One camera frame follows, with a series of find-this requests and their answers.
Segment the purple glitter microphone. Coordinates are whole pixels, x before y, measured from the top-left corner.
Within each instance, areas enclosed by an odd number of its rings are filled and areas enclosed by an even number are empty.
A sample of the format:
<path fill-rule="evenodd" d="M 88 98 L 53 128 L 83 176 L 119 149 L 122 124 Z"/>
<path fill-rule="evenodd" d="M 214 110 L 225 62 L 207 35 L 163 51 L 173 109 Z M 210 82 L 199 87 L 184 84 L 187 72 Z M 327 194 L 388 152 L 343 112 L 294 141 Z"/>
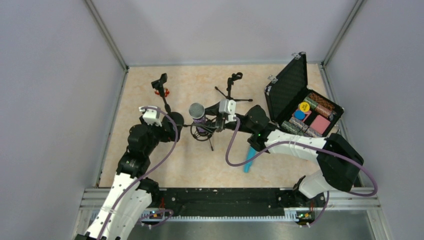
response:
<path fill-rule="evenodd" d="M 189 115 L 193 119 L 194 124 L 205 124 L 207 122 L 205 117 L 205 108 L 202 104 L 195 102 L 192 103 L 188 109 Z M 206 130 L 203 129 L 200 125 L 195 125 L 195 129 L 201 136 L 205 136 L 207 134 Z"/>

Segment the shock mount tripod stand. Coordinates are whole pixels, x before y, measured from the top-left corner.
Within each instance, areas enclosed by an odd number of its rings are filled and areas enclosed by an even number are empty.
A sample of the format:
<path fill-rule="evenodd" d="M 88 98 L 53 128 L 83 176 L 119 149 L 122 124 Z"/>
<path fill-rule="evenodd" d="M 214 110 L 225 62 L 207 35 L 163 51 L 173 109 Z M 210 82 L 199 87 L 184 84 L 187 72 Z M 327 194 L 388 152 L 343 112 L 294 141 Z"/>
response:
<path fill-rule="evenodd" d="M 198 142 L 208 142 L 210 150 L 213 152 L 214 146 L 212 144 L 211 138 L 215 133 L 215 128 L 208 126 L 207 123 L 191 123 L 183 124 L 183 128 L 188 128 L 190 135 Z"/>

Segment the teal microphone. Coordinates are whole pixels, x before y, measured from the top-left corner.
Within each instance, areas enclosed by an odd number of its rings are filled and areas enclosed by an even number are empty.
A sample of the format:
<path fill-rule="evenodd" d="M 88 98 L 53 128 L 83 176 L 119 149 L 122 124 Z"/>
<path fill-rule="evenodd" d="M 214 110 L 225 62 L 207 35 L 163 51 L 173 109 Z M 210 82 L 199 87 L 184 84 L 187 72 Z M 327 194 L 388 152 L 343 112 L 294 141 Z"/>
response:
<path fill-rule="evenodd" d="M 257 151 L 253 148 L 253 147 L 249 147 L 248 152 L 247 152 L 247 156 L 246 156 L 246 164 L 243 167 L 243 172 L 244 173 L 249 173 L 250 169 L 253 165 L 253 160 L 251 160 L 255 155 L 257 154 Z"/>

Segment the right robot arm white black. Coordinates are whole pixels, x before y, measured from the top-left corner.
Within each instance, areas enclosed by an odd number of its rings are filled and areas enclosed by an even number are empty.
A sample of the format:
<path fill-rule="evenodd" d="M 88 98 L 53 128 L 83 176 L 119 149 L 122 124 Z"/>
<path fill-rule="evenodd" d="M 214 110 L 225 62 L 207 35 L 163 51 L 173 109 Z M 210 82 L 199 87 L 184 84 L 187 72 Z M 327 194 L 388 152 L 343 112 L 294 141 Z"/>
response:
<path fill-rule="evenodd" d="M 260 105 L 240 115 L 236 113 L 236 102 L 224 99 L 213 106 L 200 107 L 199 115 L 215 117 L 205 121 L 203 129 L 208 133 L 233 130 L 231 142 L 240 132 L 250 134 L 248 143 L 257 152 L 253 159 L 260 153 L 283 154 L 318 165 L 319 170 L 301 177 L 293 188 L 308 199 L 333 189 L 351 193 L 359 172 L 365 171 L 363 158 L 340 134 L 312 137 L 281 131 Z"/>

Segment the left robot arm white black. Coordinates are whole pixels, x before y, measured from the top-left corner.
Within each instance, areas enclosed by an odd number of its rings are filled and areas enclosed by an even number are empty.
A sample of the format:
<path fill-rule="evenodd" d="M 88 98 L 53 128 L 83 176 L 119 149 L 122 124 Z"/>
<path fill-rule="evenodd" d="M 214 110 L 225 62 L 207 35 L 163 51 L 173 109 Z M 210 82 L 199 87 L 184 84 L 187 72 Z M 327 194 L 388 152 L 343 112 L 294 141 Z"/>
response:
<path fill-rule="evenodd" d="M 129 130 L 126 151 L 118 162 L 109 193 L 84 234 L 77 240 L 126 240 L 142 213 L 158 201 L 159 184 L 146 177 L 149 156 L 160 143 L 178 142 L 184 118 L 171 112 L 159 125 L 140 124 Z"/>

